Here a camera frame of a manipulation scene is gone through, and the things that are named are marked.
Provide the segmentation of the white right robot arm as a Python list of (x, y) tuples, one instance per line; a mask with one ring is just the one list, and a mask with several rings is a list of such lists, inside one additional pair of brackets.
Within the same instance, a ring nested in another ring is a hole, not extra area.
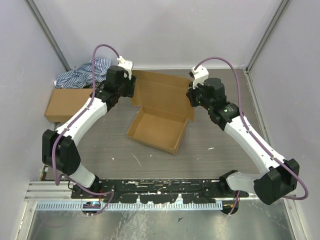
[(250, 126), (239, 107), (227, 100), (225, 86), (219, 78), (208, 78), (197, 85), (189, 83), (186, 96), (192, 107), (207, 110), (210, 120), (242, 147), (258, 169), (257, 174), (231, 170), (220, 176), (223, 196), (229, 198), (243, 191), (271, 205), (297, 188), (298, 162), (285, 159)]

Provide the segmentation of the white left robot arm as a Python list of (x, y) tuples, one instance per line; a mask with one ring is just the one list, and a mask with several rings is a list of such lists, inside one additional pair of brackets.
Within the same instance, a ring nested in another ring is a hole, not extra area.
[(121, 97), (133, 97), (136, 76), (130, 62), (111, 66), (101, 87), (93, 90), (84, 106), (56, 130), (42, 135), (42, 163), (54, 173), (61, 172), (74, 181), (88, 198), (102, 195), (100, 179), (81, 163), (77, 146), (92, 125), (109, 112)]

